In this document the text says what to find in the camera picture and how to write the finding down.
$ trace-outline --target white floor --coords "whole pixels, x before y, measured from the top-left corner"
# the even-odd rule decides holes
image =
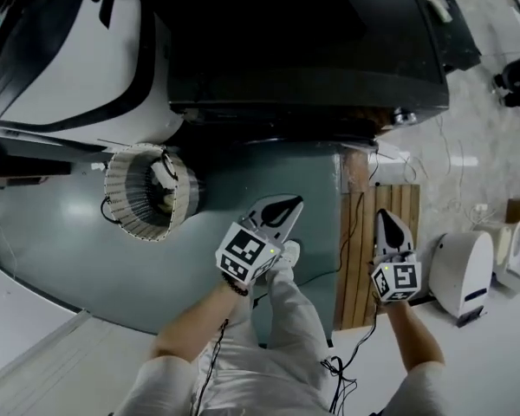
[[[482,64],[448,75],[451,107],[443,115],[381,137],[404,158],[411,156],[415,172],[403,159],[378,156],[372,179],[373,184],[421,185],[422,262],[437,237],[467,231],[471,220],[492,212],[491,219],[504,219],[508,199],[520,197],[520,108],[502,107],[491,92],[491,77],[520,57],[520,27],[510,0],[457,2],[482,52]],[[370,173],[376,165],[372,155]],[[487,213],[471,212],[477,204],[488,205]]]

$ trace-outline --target white sleeve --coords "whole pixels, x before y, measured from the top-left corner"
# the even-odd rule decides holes
[[[383,416],[445,416],[442,376],[445,366],[427,362],[415,367],[400,384]]]
[[[146,362],[114,416],[187,416],[198,370],[174,356]]]

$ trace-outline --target white sneaker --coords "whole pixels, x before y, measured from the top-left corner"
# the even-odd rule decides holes
[[[301,255],[301,245],[294,240],[288,240],[283,246],[285,250],[281,255],[281,259],[288,261],[291,264],[291,268],[294,268]]]

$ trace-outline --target white device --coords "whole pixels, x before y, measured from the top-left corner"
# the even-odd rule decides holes
[[[421,265],[416,260],[413,234],[387,210],[378,211],[375,227],[375,288],[383,302],[405,301],[420,289]]]
[[[0,136],[111,151],[163,143],[183,122],[169,105],[168,39],[140,0],[82,0],[55,57],[1,115]]]
[[[520,294],[520,222],[487,222],[475,229],[489,232],[493,239],[493,272],[497,281]]]
[[[457,318],[457,326],[480,317],[491,284],[493,242],[482,231],[445,234],[438,242],[430,271],[430,290]]]
[[[238,223],[231,224],[216,251],[217,267],[239,282],[250,284],[280,257],[302,208],[302,198],[295,195],[258,200]]]

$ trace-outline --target white pants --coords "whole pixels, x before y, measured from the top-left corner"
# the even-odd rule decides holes
[[[273,308],[271,334],[267,349],[258,346],[252,322],[251,295],[242,297],[229,317],[229,324],[221,341],[212,384],[205,398],[213,407],[229,404],[227,395],[231,384],[239,377],[251,374],[277,377],[308,387],[316,394],[321,406],[329,373],[320,362],[329,357],[328,344],[322,323],[312,302],[293,281],[289,261],[280,259],[266,275],[268,297]],[[202,373],[210,365],[211,349],[200,362]]]

